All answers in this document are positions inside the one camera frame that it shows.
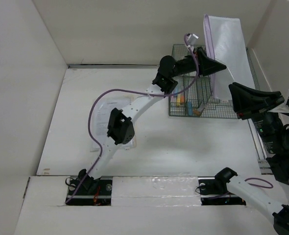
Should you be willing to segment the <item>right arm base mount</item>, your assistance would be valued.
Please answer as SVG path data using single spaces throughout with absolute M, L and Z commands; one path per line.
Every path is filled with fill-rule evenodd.
M 214 177 L 198 177 L 195 192 L 200 195 L 202 206 L 246 206 L 243 199 L 228 192 Z

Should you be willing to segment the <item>blue correction tape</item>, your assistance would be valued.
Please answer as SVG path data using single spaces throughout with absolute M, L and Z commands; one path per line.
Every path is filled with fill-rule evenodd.
M 190 101 L 187 102 L 187 110 L 188 110 L 188 115 L 193 116 L 193 106 Z

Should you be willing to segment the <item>clear mesh pouch purple zipper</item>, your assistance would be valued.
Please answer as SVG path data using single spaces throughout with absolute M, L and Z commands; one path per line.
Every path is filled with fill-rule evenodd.
M 240 19 L 205 15 L 203 28 L 207 56 L 227 66 L 210 75 L 214 98 L 231 100 L 228 86 L 233 82 L 253 88 Z

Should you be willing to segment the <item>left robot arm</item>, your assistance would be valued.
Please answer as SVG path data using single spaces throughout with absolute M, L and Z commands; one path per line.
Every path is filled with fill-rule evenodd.
M 134 138 L 134 125 L 137 119 L 155 103 L 175 95 L 174 89 L 178 85 L 174 80 L 175 77 L 195 72 L 195 78 L 198 78 L 226 68 L 223 63 L 209 58 L 202 47 L 198 47 L 196 51 L 191 50 L 190 55 L 178 61 L 170 55 L 164 56 L 160 60 L 156 77 L 147 90 L 144 93 L 137 92 L 138 97 L 127 106 L 121 109 L 114 108 L 110 112 L 104 143 L 100 143 L 93 136 L 91 125 L 88 125 L 89 136 L 100 147 L 100 153 L 88 171 L 79 173 L 77 188 L 86 194 L 95 192 L 97 180 L 102 176 L 102 171 L 115 152 Z

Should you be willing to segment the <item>clear mesh pouch beige zipper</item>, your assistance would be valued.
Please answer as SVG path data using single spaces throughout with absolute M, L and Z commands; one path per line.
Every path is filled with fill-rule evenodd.
M 91 152 L 105 152 L 108 139 L 119 144 L 120 149 L 136 146 L 131 120 L 122 113 L 123 108 L 132 101 L 131 96 L 117 96 L 102 97 L 94 103 L 90 114 L 90 134 L 93 136 Z

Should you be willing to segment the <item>orange correction tape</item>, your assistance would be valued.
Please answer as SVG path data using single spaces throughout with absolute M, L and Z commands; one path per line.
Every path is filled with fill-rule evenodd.
M 196 109 L 193 110 L 193 113 L 198 117 L 200 117 L 202 115 L 202 113 Z

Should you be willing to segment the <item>yellow highlighter pen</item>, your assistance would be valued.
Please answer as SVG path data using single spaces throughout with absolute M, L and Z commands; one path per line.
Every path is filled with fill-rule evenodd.
M 182 96 L 177 96 L 176 98 L 176 106 L 181 106 L 183 104 L 183 99 L 182 99 Z

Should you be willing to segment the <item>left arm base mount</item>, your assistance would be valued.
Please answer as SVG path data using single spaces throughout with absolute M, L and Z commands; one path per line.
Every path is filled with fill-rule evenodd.
M 68 206 L 110 206 L 112 199 L 113 179 L 100 178 L 93 182 L 88 178 L 75 193 L 80 180 L 68 177 L 65 184 L 68 186 L 65 204 Z

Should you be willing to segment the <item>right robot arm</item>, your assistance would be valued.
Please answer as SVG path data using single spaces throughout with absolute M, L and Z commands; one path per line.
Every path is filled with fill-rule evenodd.
M 214 176 L 218 192 L 236 195 L 259 211 L 273 226 L 276 234 L 289 235 L 289 96 L 281 92 L 263 92 L 239 83 L 229 85 L 233 109 L 240 119 L 249 119 L 269 157 L 266 163 L 269 176 L 285 194 L 279 202 L 262 191 L 265 179 L 241 176 L 224 168 Z

